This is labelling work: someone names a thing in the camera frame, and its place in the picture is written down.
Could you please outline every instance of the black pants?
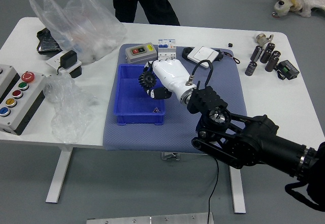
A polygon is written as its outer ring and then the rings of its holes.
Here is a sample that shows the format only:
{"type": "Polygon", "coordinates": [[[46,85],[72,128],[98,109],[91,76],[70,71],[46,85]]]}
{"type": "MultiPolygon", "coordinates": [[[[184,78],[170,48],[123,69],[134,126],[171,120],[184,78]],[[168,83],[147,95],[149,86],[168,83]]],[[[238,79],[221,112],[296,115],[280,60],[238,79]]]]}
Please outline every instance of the black pants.
{"type": "Polygon", "coordinates": [[[113,0],[115,17],[120,22],[134,22],[138,2],[150,24],[180,25],[168,0],[113,0]]]}

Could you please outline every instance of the metal plate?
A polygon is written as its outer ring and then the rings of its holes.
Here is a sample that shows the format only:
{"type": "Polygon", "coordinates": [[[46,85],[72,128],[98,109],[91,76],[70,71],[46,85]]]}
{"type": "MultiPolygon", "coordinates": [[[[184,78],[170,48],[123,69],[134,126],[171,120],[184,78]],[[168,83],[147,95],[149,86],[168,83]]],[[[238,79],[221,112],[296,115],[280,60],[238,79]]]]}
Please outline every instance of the metal plate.
{"type": "MultiPolygon", "coordinates": [[[[208,213],[137,216],[124,218],[91,219],[87,224],[206,224],[208,213]]],[[[209,224],[214,224],[212,212],[209,216],[209,224]]]]}

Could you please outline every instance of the black robotic arm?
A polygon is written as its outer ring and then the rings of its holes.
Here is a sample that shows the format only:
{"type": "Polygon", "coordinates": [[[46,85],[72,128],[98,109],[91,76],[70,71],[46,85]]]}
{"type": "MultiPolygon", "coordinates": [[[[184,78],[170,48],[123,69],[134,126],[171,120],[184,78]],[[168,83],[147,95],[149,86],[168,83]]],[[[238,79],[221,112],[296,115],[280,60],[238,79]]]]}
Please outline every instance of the black robotic arm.
{"type": "Polygon", "coordinates": [[[187,109],[192,114],[200,112],[201,118],[192,145],[236,169],[267,164],[297,177],[299,182],[288,184],[286,192],[315,210],[325,211],[325,142],[318,151],[307,149],[276,136],[279,127],[267,115],[251,118],[232,114],[226,107],[227,103],[210,86],[193,90],[187,109]],[[293,190],[306,184],[315,203],[293,190]]]}

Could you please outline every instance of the gray floor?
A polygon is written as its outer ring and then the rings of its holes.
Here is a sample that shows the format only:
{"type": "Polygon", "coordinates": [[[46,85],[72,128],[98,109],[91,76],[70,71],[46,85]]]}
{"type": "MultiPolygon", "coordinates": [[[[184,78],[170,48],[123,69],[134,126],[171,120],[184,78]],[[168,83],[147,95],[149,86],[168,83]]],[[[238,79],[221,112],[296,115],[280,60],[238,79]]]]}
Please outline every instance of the gray floor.
{"type": "MultiPolygon", "coordinates": [[[[56,1],[64,6],[68,0],[56,1]]],[[[114,12],[111,0],[100,1],[114,12]]],[[[169,1],[184,26],[285,33],[325,130],[323,11],[313,11],[310,18],[289,13],[275,19],[271,13],[276,0],[169,1]]],[[[2,46],[20,18],[35,14],[28,0],[1,0],[0,6],[2,46]]],[[[141,9],[136,22],[147,23],[141,9]]],[[[208,156],[183,155],[175,162],[161,161],[158,152],[75,149],[59,203],[46,204],[59,153],[55,147],[0,145],[0,223],[85,223],[88,218],[207,212],[216,173],[208,156]]],[[[211,200],[215,223],[323,223],[323,213],[284,192],[294,181],[289,176],[255,166],[244,168],[242,178],[247,214],[235,215],[228,169],[220,164],[211,200]]]]}

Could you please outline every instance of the table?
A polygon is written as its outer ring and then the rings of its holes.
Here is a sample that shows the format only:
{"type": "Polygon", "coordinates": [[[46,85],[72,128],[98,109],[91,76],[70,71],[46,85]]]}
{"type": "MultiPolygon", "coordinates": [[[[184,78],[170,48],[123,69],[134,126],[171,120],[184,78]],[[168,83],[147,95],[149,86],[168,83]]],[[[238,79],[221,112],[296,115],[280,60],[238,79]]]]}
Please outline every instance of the table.
{"type": "MultiPolygon", "coordinates": [[[[250,56],[257,43],[255,36],[265,33],[273,34],[273,42],[281,52],[281,59],[288,59],[297,69],[299,66],[291,50],[285,34],[251,30],[232,30],[199,27],[159,26],[148,24],[126,23],[127,35],[123,43],[156,43],[158,39],[176,39],[179,46],[207,46],[231,49],[241,63],[238,65],[244,100],[248,116],[267,114],[280,126],[278,135],[291,141],[305,144],[307,147],[318,148],[324,141],[324,135],[319,125],[316,113],[309,98],[301,74],[293,80],[281,81],[275,73],[265,72],[263,66],[258,66],[253,76],[244,74],[250,56]]],[[[36,33],[43,29],[38,18],[21,19],[6,43],[0,50],[0,64],[12,65],[19,73],[27,70],[54,75],[55,71],[38,55],[36,33]]],[[[67,170],[71,152],[74,147],[103,148],[103,130],[106,109],[109,102],[119,49],[103,57],[101,60],[82,68],[82,76],[76,78],[76,84],[86,92],[98,98],[98,104],[93,106],[94,120],[91,122],[80,142],[65,145],[51,134],[50,122],[54,116],[54,108],[44,100],[21,136],[0,133],[0,143],[19,143],[57,146],[61,155],[54,173],[53,181],[47,197],[47,202],[56,203],[67,170]]],[[[243,203],[240,172],[233,171],[234,200],[238,197],[243,203]]],[[[244,211],[240,205],[238,212],[244,211]]]]}

